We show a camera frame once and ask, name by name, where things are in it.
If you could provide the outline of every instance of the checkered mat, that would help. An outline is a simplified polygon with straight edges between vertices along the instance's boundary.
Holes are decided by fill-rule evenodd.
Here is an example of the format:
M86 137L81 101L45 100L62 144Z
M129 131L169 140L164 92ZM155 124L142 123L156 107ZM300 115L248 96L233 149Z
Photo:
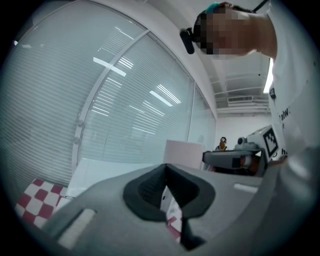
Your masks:
M15 205L15 211L23 220L41 228L52 216L66 191L66 187L35 179Z
M15 211L23 220L41 228L54 213L60 199L65 197L67 188L35 179L24 191L15 206ZM173 200L166 214L168 229L177 243L180 242L182 211Z

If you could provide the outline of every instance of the glass wall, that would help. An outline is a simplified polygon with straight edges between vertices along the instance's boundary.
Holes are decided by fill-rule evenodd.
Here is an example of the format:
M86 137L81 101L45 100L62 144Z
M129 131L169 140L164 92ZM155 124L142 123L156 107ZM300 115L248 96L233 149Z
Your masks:
M206 151L213 151L215 149L215 134L215 117L196 86L188 142L203 144Z
M114 67L87 115L78 160L162 163L166 140L187 139L194 81L149 35Z
M0 87L0 161L15 198L35 178L68 186L74 154L152 165L168 139L214 148L216 122L183 65L146 28L89 1L29 31Z
M78 115L106 68L100 63L145 30L78 1L18 42L0 81L0 158L19 194L34 178L68 185Z

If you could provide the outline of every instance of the person in background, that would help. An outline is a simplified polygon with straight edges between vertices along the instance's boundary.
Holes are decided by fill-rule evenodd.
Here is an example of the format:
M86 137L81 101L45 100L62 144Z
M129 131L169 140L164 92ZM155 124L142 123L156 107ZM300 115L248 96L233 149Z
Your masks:
M217 151L217 150L220 150L220 151L225 151L225 150L227 150L226 144L227 144L227 139L226 139L226 137L222 137L222 138L220 139L220 144L215 148L215 151Z

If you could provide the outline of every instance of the ceiling duct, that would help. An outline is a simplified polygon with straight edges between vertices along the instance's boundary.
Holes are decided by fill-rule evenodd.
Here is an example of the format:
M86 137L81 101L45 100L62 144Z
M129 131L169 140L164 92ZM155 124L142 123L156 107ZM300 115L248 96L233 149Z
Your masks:
M227 102L229 106L234 106L234 104L246 104L252 103L254 100L253 96L238 96L238 97L228 97Z

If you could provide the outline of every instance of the air vent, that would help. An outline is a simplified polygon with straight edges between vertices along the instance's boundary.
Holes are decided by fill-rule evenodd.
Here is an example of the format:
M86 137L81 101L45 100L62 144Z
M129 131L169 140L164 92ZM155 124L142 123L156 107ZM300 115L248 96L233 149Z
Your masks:
M230 97L228 98L228 104L234 103L250 103L253 102L253 96L241 96L241 97Z

